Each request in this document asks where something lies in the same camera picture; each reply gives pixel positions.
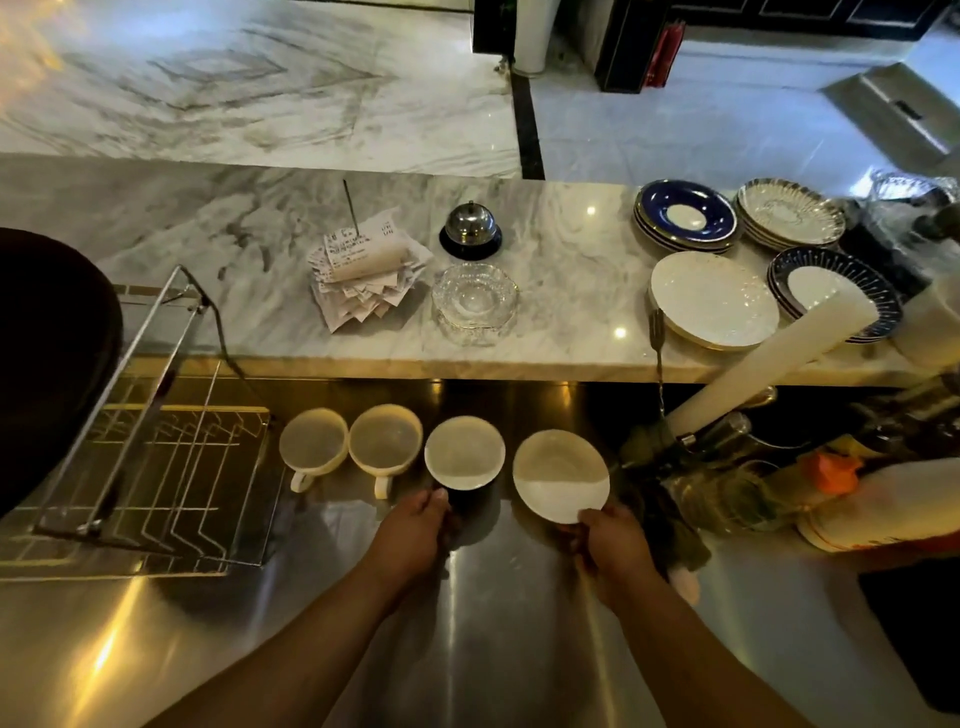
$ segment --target clear glass saucer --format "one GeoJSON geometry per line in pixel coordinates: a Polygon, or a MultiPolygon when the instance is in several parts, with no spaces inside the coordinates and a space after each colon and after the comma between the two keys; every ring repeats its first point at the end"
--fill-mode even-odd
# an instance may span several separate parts
{"type": "Polygon", "coordinates": [[[465,346],[489,346],[514,318],[519,290],[489,263],[462,263],[443,271],[433,286],[437,323],[465,346]]]}

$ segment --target paper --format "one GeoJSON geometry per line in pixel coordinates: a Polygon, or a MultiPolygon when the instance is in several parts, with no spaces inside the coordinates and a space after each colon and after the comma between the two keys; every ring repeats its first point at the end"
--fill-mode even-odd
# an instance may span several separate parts
{"type": "Polygon", "coordinates": [[[433,259],[424,246],[394,222],[396,208],[354,228],[324,235],[307,257],[310,289],[330,331],[347,321],[382,318],[417,283],[433,259]]]}

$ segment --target person's left hand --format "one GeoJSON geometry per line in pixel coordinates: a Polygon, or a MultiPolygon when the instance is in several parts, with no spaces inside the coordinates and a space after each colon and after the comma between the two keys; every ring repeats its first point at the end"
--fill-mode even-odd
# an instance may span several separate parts
{"type": "Polygon", "coordinates": [[[404,497],[377,528],[357,569],[385,589],[388,599],[395,599],[436,562],[440,531],[449,510],[444,488],[404,497]]]}

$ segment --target wire rack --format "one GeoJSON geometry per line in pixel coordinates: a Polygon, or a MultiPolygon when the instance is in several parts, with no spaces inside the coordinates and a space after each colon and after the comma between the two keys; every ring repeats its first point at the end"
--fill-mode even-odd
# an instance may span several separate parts
{"type": "Polygon", "coordinates": [[[62,463],[0,521],[0,580],[222,575],[270,557],[276,419],[229,357],[219,311],[181,266],[162,288],[118,293],[130,343],[62,463]],[[208,373],[182,376],[208,311],[208,373]]]}

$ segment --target stainless steel counter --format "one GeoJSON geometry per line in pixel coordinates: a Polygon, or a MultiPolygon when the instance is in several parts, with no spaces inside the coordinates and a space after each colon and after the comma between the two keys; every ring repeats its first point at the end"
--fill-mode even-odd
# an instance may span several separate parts
{"type": "MultiPolygon", "coordinates": [[[[566,427],[602,447],[601,431],[650,411],[647,388],[261,384],[281,416],[327,405],[351,420],[393,400],[412,406],[427,430],[457,414],[486,417],[508,444],[496,482],[455,500],[465,527],[444,574],[383,624],[328,725],[662,725],[615,619],[579,582],[550,528],[516,500],[509,471],[516,446],[537,429],[566,427]]],[[[418,463],[395,488],[428,480],[418,463]]],[[[347,463],[298,504],[284,546],[262,570],[0,584],[0,722],[142,724],[348,570],[382,515],[372,479],[347,463]]],[[[830,557],[792,533],[709,545],[698,612],[814,723],[960,726],[960,717],[925,706],[869,612],[855,576],[875,556],[830,557]]]]}

